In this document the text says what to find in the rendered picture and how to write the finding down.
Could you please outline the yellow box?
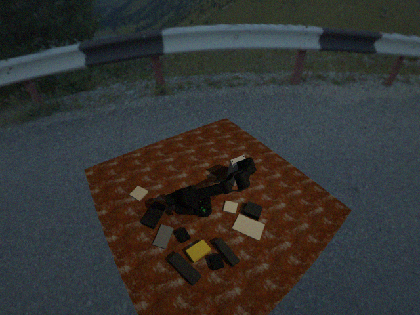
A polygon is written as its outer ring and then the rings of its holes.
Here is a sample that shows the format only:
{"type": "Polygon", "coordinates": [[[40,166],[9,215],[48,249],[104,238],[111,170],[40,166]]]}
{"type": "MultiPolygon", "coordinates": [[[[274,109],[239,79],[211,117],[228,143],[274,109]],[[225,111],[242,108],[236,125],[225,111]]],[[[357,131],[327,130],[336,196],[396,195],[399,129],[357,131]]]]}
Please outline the yellow box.
{"type": "Polygon", "coordinates": [[[192,260],[193,263],[198,261],[200,258],[204,257],[208,252],[211,251],[211,248],[205,243],[204,240],[193,245],[191,248],[186,250],[186,254],[192,260]]]}

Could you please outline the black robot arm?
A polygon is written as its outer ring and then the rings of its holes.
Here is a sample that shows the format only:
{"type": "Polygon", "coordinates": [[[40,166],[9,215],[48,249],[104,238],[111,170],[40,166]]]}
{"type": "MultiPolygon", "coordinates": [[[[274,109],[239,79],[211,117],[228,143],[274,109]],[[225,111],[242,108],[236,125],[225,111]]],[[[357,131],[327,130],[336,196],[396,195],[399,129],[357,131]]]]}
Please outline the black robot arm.
{"type": "Polygon", "coordinates": [[[191,207],[195,202],[200,199],[216,196],[219,194],[228,194],[233,191],[241,192],[249,187],[250,175],[256,172],[254,161],[251,157],[248,157],[242,161],[237,162],[238,170],[230,173],[226,180],[219,184],[208,186],[201,189],[196,189],[194,185],[190,185],[186,188],[176,190],[171,194],[166,195],[167,204],[172,206],[179,203],[183,207],[191,207]],[[238,186],[237,190],[233,190],[230,181],[235,178],[238,186]]]}

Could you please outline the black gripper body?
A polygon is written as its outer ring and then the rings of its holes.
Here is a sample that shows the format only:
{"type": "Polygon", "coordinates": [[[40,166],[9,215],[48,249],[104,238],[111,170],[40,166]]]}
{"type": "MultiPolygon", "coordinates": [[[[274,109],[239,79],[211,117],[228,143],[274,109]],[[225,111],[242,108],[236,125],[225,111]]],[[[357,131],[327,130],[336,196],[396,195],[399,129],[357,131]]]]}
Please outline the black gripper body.
{"type": "Polygon", "coordinates": [[[204,210],[211,209],[211,198],[203,198],[203,201],[200,202],[199,200],[195,202],[191,207],[183,207],[180,206],[179,203],[175,204],[175,212],[176,214],[183,214],[182,209],[186,208],[187,211],[192,211],[192,209],[200,209],[200,207],[203,207],[204,210]]]}

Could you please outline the dark grey controller unit with green rocker switches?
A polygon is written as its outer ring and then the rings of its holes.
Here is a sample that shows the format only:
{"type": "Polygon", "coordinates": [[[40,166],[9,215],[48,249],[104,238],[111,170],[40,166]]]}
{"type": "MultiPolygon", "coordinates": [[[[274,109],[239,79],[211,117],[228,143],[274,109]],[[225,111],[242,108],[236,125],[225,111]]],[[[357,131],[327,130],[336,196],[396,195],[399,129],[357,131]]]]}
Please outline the dark grey controller unit with green rocker switches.
{"type": "MultiPolygon", "coordinates": [[[[202,202],[203,200],[199,199],[199,201],[202,202]]],[[[199,214],[201,217],[208,217],[211,214],[211,212],[212,212],[212,209],[204,210],[203,207],[201,207],[201,211],[199,211],[199,214]]]]}

